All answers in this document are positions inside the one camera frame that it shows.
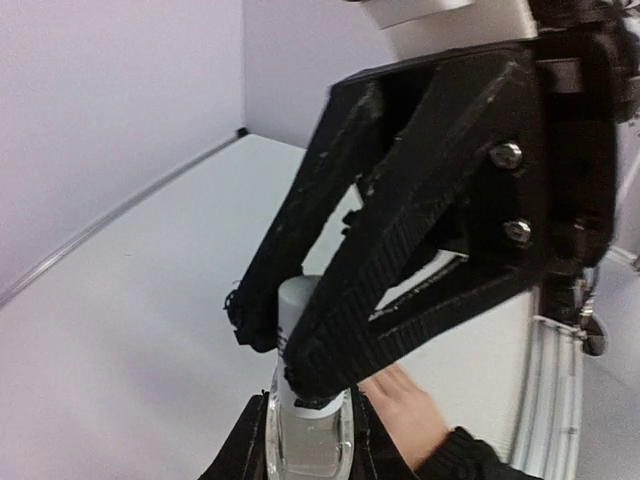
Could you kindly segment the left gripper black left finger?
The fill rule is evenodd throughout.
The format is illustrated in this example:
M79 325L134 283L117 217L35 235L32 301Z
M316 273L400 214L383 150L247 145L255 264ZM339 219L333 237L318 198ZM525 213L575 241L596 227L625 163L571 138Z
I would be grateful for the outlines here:
M265 393L252 396L200 480L265 478Z

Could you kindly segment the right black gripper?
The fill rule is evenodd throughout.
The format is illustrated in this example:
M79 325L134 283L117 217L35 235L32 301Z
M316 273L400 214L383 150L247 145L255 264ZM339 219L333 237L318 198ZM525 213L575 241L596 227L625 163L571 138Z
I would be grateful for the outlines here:
M574 291L596 268L614 229L617 123L639 103L639 43L626 28L634 6L620 1L527 1L537 36L451 49L369 69L341 82L375 80L384 114L374 152L361 174L369 196L400 146L410 157L429 137L428 106L461 104L463 79L489 114L453 135L477 179L430 209L430 230L407 258L405 280L465 228L471 249L433 278L373 313L376 320L465 320L534 282L541 314L575 320L590 291Z

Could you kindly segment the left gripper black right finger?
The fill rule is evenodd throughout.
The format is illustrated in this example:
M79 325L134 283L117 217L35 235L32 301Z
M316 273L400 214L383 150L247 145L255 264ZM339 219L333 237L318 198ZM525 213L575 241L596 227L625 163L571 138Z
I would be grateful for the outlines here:
M369 399L351 391L354 446L349 478L353 480L406 480L415 475L398 452Z

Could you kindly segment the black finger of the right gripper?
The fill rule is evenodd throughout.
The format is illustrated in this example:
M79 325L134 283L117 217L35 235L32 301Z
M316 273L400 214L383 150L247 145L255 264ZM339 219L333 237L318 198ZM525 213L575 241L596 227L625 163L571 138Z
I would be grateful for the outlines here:
M425 342L465 322L376 320L373 313L433 278L452 262L466 262L471 249L465 228L405 280L407 258L430 230L430 209L441 208L456 189L477 179L463 166L470 157L453 149L453 135L486 118L486 101L476 101L463 79L454 86L461 104L438 111L428 106L423 121L429 137L410 157L400 146L388 155L388 169L362 207L347 217L343 242L326 268L284 351L285 376L306 400L327 399L390 365Z
M302 264L329 216L357 177L381 159L385 106L375 80L341 82L328 102L284 201L239 285L225 301L239 344L258 353L277 345L277 296Z

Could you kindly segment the clear nail polish bottle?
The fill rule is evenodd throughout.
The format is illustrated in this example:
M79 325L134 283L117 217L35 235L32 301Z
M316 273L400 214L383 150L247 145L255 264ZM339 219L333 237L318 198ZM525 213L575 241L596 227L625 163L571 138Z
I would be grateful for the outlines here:
M340 479L350 476L354 456L351 393L320 410L299 408L274 373L266 412L265 455L269 479Z

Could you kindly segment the white nail polish cap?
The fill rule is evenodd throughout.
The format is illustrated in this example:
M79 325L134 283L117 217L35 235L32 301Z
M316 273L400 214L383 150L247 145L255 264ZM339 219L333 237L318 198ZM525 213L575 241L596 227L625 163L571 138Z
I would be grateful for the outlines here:
M319 280L318 275L298 276L286 280L278 289L278 359L272 387L280 407L288 414L304 420L320 420L335 415L345 399L345 393L342 392L331 400L301 400L285 379L285 348Z

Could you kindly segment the black sleeved forearm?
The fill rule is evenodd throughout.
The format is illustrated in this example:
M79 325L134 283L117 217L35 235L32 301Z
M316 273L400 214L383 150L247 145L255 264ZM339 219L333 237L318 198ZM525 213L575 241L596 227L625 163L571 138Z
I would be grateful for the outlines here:
M494 449L462 427L450 432L444 442L414 470L426 480L535 480L501 461Z

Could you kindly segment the person's bare hand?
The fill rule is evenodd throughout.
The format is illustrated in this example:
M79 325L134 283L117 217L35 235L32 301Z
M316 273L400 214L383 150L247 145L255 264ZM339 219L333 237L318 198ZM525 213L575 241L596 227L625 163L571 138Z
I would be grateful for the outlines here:
M447 439L450 428L429 393L398 364L359 383L405 463L416 471Z

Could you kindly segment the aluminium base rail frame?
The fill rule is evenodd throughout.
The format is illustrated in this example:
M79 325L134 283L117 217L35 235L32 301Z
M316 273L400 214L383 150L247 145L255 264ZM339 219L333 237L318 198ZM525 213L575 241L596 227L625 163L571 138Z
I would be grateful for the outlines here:
M531 292L526 374L509 463L541 479L576 477L583 414L586 334L541 314Z

